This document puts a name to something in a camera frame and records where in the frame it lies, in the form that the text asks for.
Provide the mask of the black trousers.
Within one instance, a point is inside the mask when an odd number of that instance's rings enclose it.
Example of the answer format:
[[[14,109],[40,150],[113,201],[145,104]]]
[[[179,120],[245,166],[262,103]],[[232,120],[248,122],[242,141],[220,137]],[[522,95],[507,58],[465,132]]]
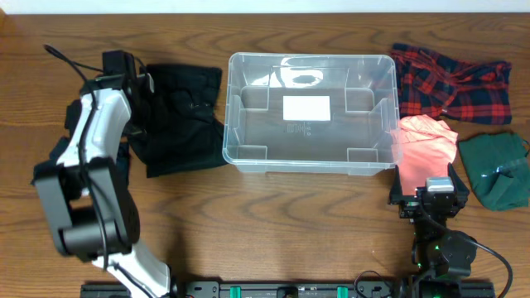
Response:
[[[214,115],[222,70],[152,64],[147,72],[154,80],[147,135],[128,139],[147,177],[224,166],[224,125]]]

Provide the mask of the clear plastic storage container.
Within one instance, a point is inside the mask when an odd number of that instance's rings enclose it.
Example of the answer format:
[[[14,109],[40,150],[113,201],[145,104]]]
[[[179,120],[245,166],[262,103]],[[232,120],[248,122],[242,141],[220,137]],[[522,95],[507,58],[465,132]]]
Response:
[[[387,55],[229,59],[222,155],[241,172],[376,175],[401,162],[399,120]]]

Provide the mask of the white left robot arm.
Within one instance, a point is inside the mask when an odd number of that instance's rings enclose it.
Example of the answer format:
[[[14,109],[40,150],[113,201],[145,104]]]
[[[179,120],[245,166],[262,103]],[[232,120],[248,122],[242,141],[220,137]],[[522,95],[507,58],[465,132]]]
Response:
[[[116,160],[133,101],[152,94],[152,77],[88,81],[66,149],[34,175],[57,251],[110,273],[131,297],[168,297],[171,271],[140,239],[137,207]]]

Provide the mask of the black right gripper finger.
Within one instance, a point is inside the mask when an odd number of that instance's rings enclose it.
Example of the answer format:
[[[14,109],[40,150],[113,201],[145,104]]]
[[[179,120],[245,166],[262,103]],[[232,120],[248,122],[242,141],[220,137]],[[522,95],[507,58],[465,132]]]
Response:
[[[452,184],[455,188],[455,196],[458,203],[466,203],[470,195],[470,191],[462,181],[462,179],[457,175],[454,166],[449,163],[447,165],[448,176],[450,177]]]
[[[403,193],[402,193],[402,184],[401,184],[399,166],[395,166],[394,170],[395,170],[394,180],[393,180],[393,185],[389,192],[388,203],[389,204],[400,204],[400,202],[403,199]]]

